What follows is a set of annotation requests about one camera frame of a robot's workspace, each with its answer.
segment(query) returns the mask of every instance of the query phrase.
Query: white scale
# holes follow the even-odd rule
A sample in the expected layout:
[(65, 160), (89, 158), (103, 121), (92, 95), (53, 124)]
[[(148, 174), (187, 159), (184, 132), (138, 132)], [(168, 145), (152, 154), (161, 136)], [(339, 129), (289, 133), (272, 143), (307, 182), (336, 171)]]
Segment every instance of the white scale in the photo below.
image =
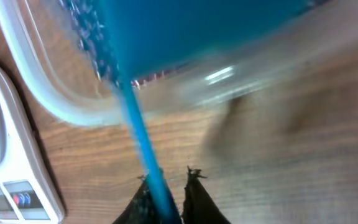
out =
[(0, 223), (60, 223), (63, 217), (22, 102), (0, 69)]

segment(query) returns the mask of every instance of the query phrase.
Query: clear plastic container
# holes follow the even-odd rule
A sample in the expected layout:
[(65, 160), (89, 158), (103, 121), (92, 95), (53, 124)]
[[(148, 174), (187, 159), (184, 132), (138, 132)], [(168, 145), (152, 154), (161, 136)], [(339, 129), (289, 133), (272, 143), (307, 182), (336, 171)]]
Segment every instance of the clear plastic container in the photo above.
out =
[[(119, 124), (121, 111), (66, 26), (40, 1), (0, 0), (0, 25), (21, 75), (51, 114), (76, 126)], [(229, 100), (358, 45), (358, 1), (331, 1), (278, 32), (189, 64), (138, 91), (146, 118)]]

